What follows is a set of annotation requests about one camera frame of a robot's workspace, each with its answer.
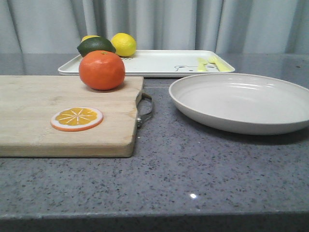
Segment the orange fruit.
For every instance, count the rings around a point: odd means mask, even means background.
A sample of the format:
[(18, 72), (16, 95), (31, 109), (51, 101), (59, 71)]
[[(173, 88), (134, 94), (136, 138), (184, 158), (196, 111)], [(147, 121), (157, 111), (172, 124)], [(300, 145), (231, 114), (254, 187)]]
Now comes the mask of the orange fruit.
[(115, 53), (97, 50), (88, 53), (79, 64), (79, 77), (88, 87), (111, 90), (124, 82), (125, 65)]

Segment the beige round plate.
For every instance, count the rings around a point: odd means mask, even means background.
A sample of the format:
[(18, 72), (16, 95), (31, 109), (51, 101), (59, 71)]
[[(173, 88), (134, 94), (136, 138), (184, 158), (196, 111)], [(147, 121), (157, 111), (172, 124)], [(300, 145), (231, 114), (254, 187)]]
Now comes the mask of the beige round plate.
[(309, 125), (308, 89), (277, 78), (199, 74), (173, 82), (169, 94), (184, 115), (223, 131), (278, 135)]

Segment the white rectangular tray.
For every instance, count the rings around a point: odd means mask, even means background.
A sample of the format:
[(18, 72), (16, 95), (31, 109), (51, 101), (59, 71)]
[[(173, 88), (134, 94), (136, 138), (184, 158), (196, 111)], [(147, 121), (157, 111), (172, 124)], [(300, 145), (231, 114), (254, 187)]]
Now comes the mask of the white rectangular tray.
[(202, 73), (220, 73), (209, 63), (216, 56), (230, 72), (235, 68), (212, 51), (206, 50), (137, 50), (131, 57), (122, 58), (127, 76), (185, 77)]

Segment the orange slice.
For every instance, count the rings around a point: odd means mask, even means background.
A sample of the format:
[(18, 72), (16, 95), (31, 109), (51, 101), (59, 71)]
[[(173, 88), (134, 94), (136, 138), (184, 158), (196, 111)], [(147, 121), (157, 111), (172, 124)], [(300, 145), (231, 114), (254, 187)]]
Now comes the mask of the orange slice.
[(76, 132), (91, 129), (103, 121), (103, 113), (91, 107), (73, 107), (56, 113), (51, 126), (59, 131)]

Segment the yellow plastic fork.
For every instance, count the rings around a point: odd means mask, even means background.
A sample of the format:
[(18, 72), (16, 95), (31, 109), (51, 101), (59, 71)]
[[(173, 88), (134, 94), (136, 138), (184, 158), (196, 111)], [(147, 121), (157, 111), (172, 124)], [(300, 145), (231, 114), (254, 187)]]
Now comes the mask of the yellow plastic fork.
[(209, 63), (212, 63), (217, 66), (220, 72), (229, 72), (230, 69), (225, 66), (216, 56), (209, 57)]

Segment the green lime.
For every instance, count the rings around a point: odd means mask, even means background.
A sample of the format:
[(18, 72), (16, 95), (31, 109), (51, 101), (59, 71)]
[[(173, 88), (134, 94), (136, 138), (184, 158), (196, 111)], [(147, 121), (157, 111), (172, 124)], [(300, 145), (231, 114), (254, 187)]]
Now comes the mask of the green lime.
[(102, 37), (90, 38), (81, 42), (77, 46), (77, 50), (82, 57), (85, 57), (88, 53), (97, 50), (116, 53), (116, 49), (111, 41)]

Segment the yellow lemon behind lime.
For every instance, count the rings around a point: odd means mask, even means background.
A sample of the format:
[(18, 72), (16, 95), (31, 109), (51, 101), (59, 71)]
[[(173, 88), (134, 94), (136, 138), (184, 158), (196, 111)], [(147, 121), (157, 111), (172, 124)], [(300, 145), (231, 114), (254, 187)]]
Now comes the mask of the yellow lemon behind lime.
[(87, 39), (90, 39), (90, 38), (96, 38), (96, 37), (99, 37), (98, 35), (86, 35), (84, 36), (82, 39), (81, 39), (81, 42), (87, 40)]

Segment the wooden cutting board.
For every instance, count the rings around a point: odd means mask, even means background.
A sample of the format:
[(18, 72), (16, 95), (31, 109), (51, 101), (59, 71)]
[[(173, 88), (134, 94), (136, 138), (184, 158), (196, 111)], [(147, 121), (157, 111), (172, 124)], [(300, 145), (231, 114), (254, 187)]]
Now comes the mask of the wooden cutting board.
[(143, 78), (126, 77), (109, 91), (77, 76), (0, 78), (3, 157), (130, 157)]

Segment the grey curtain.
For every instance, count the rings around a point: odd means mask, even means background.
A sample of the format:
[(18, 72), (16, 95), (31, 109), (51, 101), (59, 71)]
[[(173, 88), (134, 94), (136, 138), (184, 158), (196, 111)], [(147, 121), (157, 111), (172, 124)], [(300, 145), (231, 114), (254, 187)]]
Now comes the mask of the grey curtain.
[(306, 0), (3, 0), (3, 54), (69, 54), (86, 35), (132, 35), (138, 49), (309, 52)]

